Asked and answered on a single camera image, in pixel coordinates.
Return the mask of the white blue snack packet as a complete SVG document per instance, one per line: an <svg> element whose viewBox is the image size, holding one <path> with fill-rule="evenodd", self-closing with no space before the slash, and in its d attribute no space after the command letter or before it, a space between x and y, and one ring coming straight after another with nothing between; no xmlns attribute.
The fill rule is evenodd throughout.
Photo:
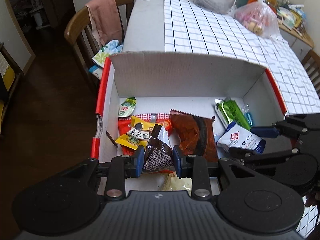
<svg viewBox="0 0 320 240"><path fill-rule="evenodd" d="M252 150L258 154L262 154L265 149L266 141L233 121L228 125L224 134L216 144L227 152L230 147L235 147Z"/></svg>

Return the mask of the pale yellow snack packet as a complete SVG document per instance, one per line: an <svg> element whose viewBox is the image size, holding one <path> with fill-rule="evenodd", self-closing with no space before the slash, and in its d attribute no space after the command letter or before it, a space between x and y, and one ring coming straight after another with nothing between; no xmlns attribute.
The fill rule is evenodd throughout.
<svg viewBox="0 0 320 240"><path fill-rule="evenodd" d="M176 172L170 173L162 186L162 191L187 191L191 195L192 182L191 178L178 178Z"/></svg>

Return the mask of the brown red snack bag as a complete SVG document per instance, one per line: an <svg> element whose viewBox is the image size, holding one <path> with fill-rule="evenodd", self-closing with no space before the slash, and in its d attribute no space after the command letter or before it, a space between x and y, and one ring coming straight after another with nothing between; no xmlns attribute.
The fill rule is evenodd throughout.
<svg viewBox="0 0 320 240"><path fill-rule="evenodd" d="M204 118L172 109L170 119L179 136L179 148L183 154L199 155L208 162L218 162L213 131L214 116Z"/></svg>

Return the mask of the yellow pickle packet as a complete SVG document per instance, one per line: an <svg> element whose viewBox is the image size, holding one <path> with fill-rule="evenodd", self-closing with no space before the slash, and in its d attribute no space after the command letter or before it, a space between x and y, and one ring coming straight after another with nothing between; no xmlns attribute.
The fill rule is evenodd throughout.
<svg viewBox="0 0 320 240"><path fill-rule="evenodd" d="M155 123L144 121L132 116L129 120L119 120L119 137L116 143L136 150L139 146L146 147Z"/></svg>

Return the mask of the black dark snack packet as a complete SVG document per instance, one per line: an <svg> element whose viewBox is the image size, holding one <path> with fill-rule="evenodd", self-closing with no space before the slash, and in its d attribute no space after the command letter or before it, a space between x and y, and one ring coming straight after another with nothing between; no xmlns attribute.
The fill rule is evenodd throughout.
<svg viewBox="0 0 320 240"><path fill-rule="evenodd" d="M168 132L164 126L155 124L145 149L143 172L158 172L172 165Z"/></svg>

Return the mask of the small clear blue packet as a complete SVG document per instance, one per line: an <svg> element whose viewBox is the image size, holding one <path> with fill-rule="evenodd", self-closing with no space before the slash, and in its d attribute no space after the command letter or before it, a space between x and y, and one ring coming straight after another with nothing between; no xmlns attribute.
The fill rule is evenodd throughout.
<svg viewBox="0 0 320 240"><path fill-rule="evenodd" d="M249 126L253 127L254 126L253 116L251 115L248 104L246 104L242 107L242 113L243 113L246 121L248 122Z"/></svg>

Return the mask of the red snack packet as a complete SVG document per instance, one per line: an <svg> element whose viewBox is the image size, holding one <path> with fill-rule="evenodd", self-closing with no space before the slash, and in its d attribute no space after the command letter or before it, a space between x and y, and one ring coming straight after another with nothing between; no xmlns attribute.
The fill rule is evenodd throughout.
<svg viewBox="0 0 320 240"><path fill-rule="evenodd" d="M124 155L143 147L143 172L159 172L173 166L169 137L173 127L169 114L141 114L118 120L116 143Z"/></svg>

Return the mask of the green snack packet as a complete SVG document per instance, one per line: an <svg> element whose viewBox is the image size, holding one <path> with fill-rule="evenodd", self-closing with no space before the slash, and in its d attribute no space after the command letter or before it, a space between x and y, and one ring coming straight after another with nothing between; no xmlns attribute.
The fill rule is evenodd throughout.
<svg viewBox="0 0 320 240"><path fill-rule="evenodd" d="M215 99L214 108L225 128L234 121L239 126L250 130L251 127L235 100L231 98Z"/></svg>

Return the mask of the green white sauce pouch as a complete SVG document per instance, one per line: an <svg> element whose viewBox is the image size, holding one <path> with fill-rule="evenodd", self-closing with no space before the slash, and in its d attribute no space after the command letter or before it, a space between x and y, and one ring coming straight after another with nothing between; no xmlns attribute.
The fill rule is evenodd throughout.
<svg viewBox="0 0 320 240"><path fill-rule="evenodd" d="M127 98L119 108L118 117L119 118L127 118L131 116L136 107L136 98L130 97Z"/></svg>

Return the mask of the wooden chair right side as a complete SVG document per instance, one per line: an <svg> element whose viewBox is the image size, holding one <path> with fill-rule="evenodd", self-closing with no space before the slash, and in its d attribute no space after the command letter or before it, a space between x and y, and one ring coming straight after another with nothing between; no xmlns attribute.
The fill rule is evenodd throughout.
<svg viewBox="0 0 320 240"><path fill-rule="evenodd" d="M310 49L304 59L302 59L302 65L313 84L317 95L320 94L320 57L319 55Z"/></svg>

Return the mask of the wooden sideboard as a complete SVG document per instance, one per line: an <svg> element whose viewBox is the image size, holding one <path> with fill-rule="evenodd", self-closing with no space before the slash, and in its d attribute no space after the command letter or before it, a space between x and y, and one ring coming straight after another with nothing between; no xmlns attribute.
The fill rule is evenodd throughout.
<svg viewBox="0 0 320 240"><path fill-rule="evenodd" d="M299 35L299 33L294 29L290 30L283 24L279 25L279 30L282 37L287 40L289 47L293 50L300 61L302 61L307 53L315 47L312 38L307 32Z"/></svg>

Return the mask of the white red cardboard box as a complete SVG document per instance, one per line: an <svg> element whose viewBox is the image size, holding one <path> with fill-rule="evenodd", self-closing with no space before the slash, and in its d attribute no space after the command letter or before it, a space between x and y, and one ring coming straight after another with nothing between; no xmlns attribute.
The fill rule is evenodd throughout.
<svg viewBox="0 0 320 240"><path fill-rule="evenodd" d="M105 61L97 107L92 156L101 163L121 155L120 104L134 97L134 114L169 113L172 109L214 118L214 134L224 132L214 103L231 98L248 106L257 126L284 119L287 109L271 72L257 64L204 54L126 52Z"/></svg>

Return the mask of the floral cloth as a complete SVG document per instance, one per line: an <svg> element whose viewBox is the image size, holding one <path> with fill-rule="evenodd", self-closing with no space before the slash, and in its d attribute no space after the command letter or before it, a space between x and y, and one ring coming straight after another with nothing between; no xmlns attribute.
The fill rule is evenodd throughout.
<svg viewBox="0 0 320 240"><path fill-rule="evenodd" d="M89 72L93 74L96 78L101 80L106 59L112 54L121 53L122 49L123 44L120 44L118 40L112 40L105 44L92 57L93 66L89 69Z"/></svg>

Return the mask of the white checked tablecloth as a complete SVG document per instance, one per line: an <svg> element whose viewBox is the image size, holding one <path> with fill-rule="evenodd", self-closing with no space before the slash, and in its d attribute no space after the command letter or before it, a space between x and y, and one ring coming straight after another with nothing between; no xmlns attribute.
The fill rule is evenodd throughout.
<svg viewBox="0 0 320 240"><path fill-rule="evenodd" d="M319 112L318 95L301 63L311 47L283 30L262 38L229 15L198 7L194 0L164 0L164 48L258 63L272 73L287 113Z"/></svg>

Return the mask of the dark bookshelf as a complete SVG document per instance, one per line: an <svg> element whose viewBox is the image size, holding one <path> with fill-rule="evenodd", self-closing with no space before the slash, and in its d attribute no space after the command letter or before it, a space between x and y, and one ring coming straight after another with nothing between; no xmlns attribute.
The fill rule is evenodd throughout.
<svg viewBox="0 0 320 240"><path fill-rule="evenodd" d="M35 55L68 48L64 31L75 13L73 0L9 0L9 4Z"/></svg>

